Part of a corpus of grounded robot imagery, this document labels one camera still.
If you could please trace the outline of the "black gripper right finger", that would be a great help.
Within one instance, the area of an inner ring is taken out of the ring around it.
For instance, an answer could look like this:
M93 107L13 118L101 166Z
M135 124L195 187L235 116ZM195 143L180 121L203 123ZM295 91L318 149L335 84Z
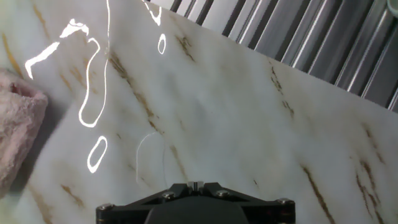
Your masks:
M296 204L289 198L276 200L262 200L235 190L222 187L217 182L195 182L195 192L200 196L207 196L231 202L237 205L248 223L295 223Z

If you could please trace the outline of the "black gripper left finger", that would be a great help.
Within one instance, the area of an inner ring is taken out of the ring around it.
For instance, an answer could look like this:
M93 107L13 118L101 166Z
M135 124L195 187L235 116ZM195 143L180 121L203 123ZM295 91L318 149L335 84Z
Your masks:
M166 203L191 196L196 189L196 182L173 184L169 189L163 190L146 198L127 205L106 203L96 208L96 224L144 224L150 212Z

